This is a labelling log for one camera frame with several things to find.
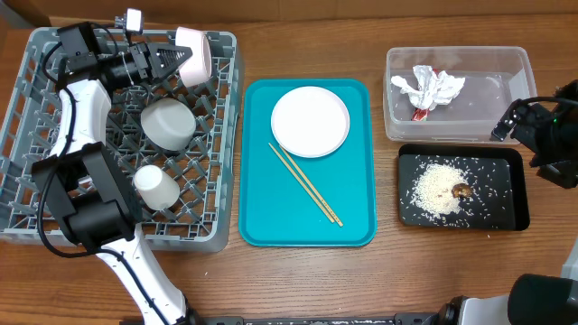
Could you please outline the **pink small bowl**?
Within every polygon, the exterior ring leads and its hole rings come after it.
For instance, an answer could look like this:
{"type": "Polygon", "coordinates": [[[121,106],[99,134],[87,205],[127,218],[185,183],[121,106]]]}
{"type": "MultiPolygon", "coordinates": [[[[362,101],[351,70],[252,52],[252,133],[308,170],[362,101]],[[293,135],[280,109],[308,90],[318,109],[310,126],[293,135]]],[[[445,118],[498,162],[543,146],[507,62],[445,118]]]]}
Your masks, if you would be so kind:
{"type": "Polygon", "coordinates": [[[178,27],[175,45],[191,49],[191,56],[179,68],[182,83],[190,88],[207,82],[212,75],[212,56],[207,35],[203,31],[178,27]]]}

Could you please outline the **grey-green bowl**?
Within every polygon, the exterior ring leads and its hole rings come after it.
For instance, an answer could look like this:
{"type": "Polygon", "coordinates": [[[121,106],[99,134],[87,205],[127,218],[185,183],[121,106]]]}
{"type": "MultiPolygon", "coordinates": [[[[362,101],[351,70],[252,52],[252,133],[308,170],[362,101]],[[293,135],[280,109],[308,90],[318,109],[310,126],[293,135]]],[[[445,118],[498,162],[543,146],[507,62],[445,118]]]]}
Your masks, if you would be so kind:
{"type": "Polygon", "coordinates": [[[196,119],[181,101],[163,98],[146,107],[141,113],[145,135],[165,150],[185,149],[196,130],[196,119]]]}

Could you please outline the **brown food scrap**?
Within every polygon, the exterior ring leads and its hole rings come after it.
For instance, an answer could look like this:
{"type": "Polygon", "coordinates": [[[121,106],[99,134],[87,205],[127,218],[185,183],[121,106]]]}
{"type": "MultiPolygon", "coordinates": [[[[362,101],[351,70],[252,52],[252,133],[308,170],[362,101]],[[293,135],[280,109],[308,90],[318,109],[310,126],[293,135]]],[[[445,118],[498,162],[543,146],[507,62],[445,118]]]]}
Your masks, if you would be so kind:
{"type": "Polygon", "coordinates": [[[473,195],[473,188],[467,183],[458,183],[452,187],[452,195],[457,199],[467,199],[473,195]]]}

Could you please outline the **white napkin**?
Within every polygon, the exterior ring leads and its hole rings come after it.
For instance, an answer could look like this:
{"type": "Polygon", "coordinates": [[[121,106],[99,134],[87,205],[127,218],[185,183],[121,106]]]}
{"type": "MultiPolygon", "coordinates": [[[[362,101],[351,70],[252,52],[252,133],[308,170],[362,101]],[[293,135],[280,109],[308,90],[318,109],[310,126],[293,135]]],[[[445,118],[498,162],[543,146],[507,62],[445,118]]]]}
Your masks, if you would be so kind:
{"type": "Polygon", "coordinates": [[[465,77],[454,77],[445,70],[436,72],[427,65],[414,66],[413,73],[417,88],[411,87],[401,76],[393,76],[391,83],[400,88],[401,94],[408,95],[413,107],[427,111],[449,105],[460,94],[466,81],[465,77]]]}

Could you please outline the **red sauce packet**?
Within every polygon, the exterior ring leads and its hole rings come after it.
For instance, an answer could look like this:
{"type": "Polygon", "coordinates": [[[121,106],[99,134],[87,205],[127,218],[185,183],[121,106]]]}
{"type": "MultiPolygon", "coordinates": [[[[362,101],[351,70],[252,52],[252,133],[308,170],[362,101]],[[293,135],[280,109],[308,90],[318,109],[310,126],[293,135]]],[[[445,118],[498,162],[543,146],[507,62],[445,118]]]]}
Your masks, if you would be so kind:
{"type": "Polygon", "coordinates": [[[417,80],[417,90],[410,97],[410,102],[415,107],[412,120],[425,121],[429,113],[437,106],[435,98],[439,78],[431,66],[414,66],[413,71],[417,80]]]}

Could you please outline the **pile of rice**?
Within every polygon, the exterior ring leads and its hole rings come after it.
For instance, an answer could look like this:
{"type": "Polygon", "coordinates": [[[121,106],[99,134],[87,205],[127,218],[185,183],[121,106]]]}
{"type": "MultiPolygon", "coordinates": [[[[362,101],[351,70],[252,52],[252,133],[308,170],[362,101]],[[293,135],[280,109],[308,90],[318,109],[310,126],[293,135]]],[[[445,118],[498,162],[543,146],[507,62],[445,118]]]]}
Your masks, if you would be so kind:
{"type": "Polygon", "coordinates": [[[398,158],[399,216],[411,226],[516,228],[509,164],[504,159],[403,154],[398,158]],[[467,183],[473,195],[457,199],[467,183]]]}

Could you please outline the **white cup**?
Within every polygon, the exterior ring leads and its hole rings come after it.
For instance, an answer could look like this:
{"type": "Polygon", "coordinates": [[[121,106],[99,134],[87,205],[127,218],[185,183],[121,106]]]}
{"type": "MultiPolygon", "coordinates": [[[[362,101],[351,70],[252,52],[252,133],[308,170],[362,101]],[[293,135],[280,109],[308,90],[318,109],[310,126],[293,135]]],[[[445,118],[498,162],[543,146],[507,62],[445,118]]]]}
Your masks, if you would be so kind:
{"type": "Polygon", "coordinates": [[[151,209],[168,209],[180,197],[179,184],[161,168],[146,165],[134,175],[134,185],[144,203],[151,209]]]}

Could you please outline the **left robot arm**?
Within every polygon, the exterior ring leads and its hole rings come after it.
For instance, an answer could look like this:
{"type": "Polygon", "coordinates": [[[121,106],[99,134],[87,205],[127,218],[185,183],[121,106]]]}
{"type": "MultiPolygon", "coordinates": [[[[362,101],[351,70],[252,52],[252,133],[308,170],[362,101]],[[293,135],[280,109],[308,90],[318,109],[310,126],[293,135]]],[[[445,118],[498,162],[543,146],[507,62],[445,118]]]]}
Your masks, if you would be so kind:
{"type": "Polygon", "coordinates": [[[191,58],[168,42],[130,42],[106,54],[98,23],[61,27],[53,51],[64,53],[50,77],[61,102],[58,137],[33,164],[40,191],[37,231],[63,258],[96,256],[125,286],[145,324],[200,324],[201,317],[167,277],[142,230],[134,186],[107,149],[107,118],[114,93],[166,80],[191,58]]]}

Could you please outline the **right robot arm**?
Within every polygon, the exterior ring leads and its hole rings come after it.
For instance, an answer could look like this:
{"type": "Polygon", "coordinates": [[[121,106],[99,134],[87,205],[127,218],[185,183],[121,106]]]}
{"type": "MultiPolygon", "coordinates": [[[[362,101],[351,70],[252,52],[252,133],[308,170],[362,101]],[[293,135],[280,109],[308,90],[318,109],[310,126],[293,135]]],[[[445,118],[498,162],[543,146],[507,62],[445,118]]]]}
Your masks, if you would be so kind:
{"type": "MultiPolygon", "coordinates": [[[[537,174],[562,188],[577,186],[577,82],[551,97],[517,99],[492,131],[502,141],[517,139],[534,153],[537,174]]],[[[577,281],[523,274],[508,295],[487,299],[460,296],[445,304],[426,324],[575,324],[577,281]]]]}

